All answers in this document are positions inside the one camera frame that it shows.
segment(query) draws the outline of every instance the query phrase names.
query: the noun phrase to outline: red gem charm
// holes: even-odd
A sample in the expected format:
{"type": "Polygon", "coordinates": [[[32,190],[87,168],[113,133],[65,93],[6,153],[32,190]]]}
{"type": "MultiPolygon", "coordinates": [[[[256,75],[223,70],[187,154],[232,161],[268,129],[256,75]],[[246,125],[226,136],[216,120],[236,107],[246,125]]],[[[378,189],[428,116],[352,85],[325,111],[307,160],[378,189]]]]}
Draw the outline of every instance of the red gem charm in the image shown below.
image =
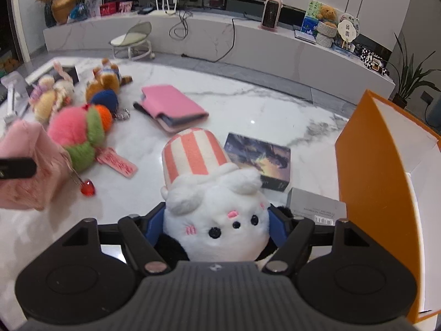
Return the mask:
{"type": "Polygon", "coordinates": [[[85,196],[94,196],[95,195],[95,187],[90,179],[85,180],[81,183],[81,193],[85,196]]]}

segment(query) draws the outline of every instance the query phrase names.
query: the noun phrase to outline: red packet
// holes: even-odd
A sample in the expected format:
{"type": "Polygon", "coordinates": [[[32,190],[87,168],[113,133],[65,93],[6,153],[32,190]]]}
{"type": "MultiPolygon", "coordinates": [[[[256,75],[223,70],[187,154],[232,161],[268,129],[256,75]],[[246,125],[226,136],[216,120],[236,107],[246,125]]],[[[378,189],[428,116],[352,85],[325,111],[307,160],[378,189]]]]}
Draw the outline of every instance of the red packet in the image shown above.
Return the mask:
{"type": "Polygon", "coordinates": [[[126,178],[131,178],[138,171],[138,167],[127,159],[116,154],[113,148],[104,148],[96,157],[98,163],[107,164],[126,178]]]}

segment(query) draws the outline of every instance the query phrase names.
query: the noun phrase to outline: gray knitted basket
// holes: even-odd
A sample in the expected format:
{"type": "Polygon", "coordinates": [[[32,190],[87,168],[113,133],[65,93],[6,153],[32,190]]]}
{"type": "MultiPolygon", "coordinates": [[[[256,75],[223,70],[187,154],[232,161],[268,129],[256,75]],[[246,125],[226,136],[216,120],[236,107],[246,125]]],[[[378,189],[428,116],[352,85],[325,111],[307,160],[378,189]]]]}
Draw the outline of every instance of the gray knitted basket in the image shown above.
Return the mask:
{"type": "Polygon", "coordinates": [[[327,37],[334,38],[337,34],[337,29],[332,26],[328,26],[324,24],[323,22],[319,21],[317,25],[317,32],[321,33],[322,35],[325,35],[327,37]]]}
{"type": "Polygon", "coordinates": [[[317,37],[315,38],[315,41],[320,46],[330,48],[332,46],[333,39],[331,37],[327,37],[325,35],[322,35],[321,33],[318,33],[317,37]]]}

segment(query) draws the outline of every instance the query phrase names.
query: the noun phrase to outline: wall outlet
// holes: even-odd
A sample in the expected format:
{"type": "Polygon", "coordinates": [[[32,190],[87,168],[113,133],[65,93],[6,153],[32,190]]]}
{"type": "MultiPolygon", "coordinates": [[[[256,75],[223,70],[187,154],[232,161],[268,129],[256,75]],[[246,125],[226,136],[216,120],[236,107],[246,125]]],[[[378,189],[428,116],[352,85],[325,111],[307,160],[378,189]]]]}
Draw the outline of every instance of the wall outlet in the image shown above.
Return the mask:
{"type": "Polygon", "coordinates": [[[421,95],[421,99],[422,99],[424,102],[426,102],[428,105],[430,105],[430,104],[433,102],[433,100],[434,100],[434,98],[433,98],[429,93],[427,93],[426,91],[424,91],[424,92],[422,93],[422,95],[421,95]]]}

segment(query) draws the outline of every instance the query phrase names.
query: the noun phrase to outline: gray box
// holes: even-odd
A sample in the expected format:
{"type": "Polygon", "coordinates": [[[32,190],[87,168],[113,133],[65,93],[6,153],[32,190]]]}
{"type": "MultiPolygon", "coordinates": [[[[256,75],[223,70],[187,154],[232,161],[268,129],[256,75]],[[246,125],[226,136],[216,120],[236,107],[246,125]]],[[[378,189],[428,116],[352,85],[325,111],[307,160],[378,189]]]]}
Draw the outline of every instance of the gray box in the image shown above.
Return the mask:
{"type": "Polygon", "coordinates": [[[289,191],[286,206],[293,215],[314,220],[317,225],[335,225],[337,219],[347,217],[345,203],[297,188],[289,191]]]}

